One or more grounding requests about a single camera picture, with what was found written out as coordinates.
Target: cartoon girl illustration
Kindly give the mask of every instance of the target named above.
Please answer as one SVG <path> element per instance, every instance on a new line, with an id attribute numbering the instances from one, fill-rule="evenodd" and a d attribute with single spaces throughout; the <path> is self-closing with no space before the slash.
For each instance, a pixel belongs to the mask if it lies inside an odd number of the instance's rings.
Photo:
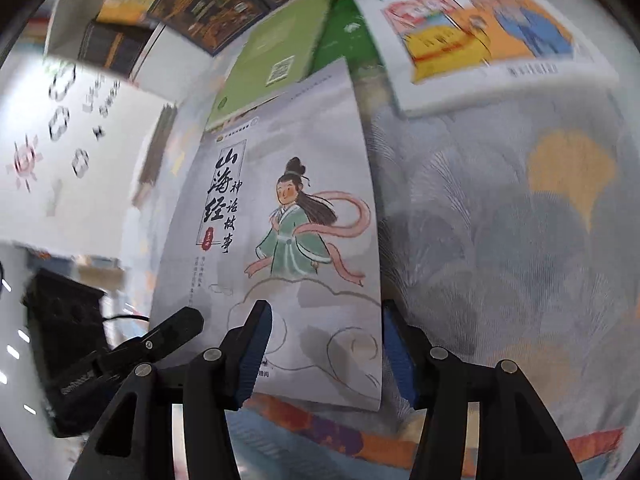
<path id="1" fill-rule="evenodd" d="M 258 260 L 244 272 L 251 277 L 258 270 L 271 266 L 271 275 L 282 278 L 303 278 L 318 273 L 320 264 L 333 263 L 345 280 L 362 286 L 364 274 L 349 272 L 340 251 L 325 243 L 321 234 L 343 238 L 361 235 L 370 223 L 370 210 L 359 198 L 341 191 L 325 191 L 315 195 L 304 192 L 306 167 L 296 156 L 289 160 L 278 179 L 276 193 L 280 203 L 270 217 L 271 229 L 255 248 Z M 346 200 L 358 208 L 359 218 L 351 225 L 336 226 L 337 216 L 330 200 Z"/>

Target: green book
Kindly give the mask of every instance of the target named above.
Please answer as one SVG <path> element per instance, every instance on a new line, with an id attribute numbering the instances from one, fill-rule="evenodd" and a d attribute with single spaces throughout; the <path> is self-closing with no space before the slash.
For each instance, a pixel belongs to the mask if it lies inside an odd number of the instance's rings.
<path id="1" fill-rule="evenodd" d="M 279 94 L 306 77 L 331 0 L 295 0 L 254 26 L 216 95 L 206 129 Z"/>
<path id="2" fill-rule="evenodd" d="M 361 68 L 381 64 L 367 24 L 353 0 L 334 0 L 316 48 L 311 73 L 339 57 L 347 60 L 352 74 Z"/>

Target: qr code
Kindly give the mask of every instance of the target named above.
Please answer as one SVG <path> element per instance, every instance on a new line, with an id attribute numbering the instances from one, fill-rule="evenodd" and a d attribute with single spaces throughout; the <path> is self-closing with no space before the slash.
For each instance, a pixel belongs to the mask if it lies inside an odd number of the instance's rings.
<path id="1" fill-rule="evenodd" d="M 276 81 L 280 81 L 281 79 L 286 78 L 286 76 L 289 75 L 289 70 L 291 70 L 295 57 L 296 56 L 287 57 L 287 59 L 283 59 L 282 61 L 279 61 L 275 65 L 273 65 L 271 67 L 271 73 L 267 78 L 267 84 L 265 86 L 269 86 Z"/>

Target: blue gripper pad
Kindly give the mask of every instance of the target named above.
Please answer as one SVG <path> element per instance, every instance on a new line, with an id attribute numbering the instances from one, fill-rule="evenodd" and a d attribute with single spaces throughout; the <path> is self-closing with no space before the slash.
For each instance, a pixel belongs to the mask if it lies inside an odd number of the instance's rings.
<path id="1" fill-rule="evenodd" d="M 398 333 L 398 327 L 396 327 L 393 317 L 386 308 L 383 309 L 382 315 L 382 341 L 400 395 L 408 400 L 411 407 L 414 408 L 418 401 L 418 391 L 414 379 L 415 364 Z"/>
<path id="2" fill-rule="evenodd" d="M 260 306 L 260 304 L 263 304 L 264 308 L 258 320 L 254 320 L 254 333 L 239 362 L 238 389 L 236 390 L 236 401 L 239 406 L 242 406 L 242 403 L 251 397 L 254 391 L 255 380 L 260 370 L 260 363 L 262 362 L 264 351 L 267 348 L 267 343 L 271 336 L 271 305 L 264 300 L 260 300 L 254 305 L 254 310 Z M 251 328 L 249 326 L 253 324 L 250 320 L 251 316 L 252 314 L 249 314 L 247 322 L 244 325 L 245 328 Z"/>

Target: hair bun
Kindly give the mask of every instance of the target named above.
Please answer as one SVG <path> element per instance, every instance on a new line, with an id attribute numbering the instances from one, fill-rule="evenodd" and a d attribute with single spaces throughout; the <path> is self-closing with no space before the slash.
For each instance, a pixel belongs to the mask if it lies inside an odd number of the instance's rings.
<path id="1" fill-rule="evenodd" d="M 289 159 L 289 161 L 287 162 L 287 167 L 285 168 L 285 171 L 292 171 L 293 173 L 297 173 L 300 176 L 302 176 L 305 174 L 306 167 L 303 166 L 300 163 L 300 159 L 295 156 Z"/>

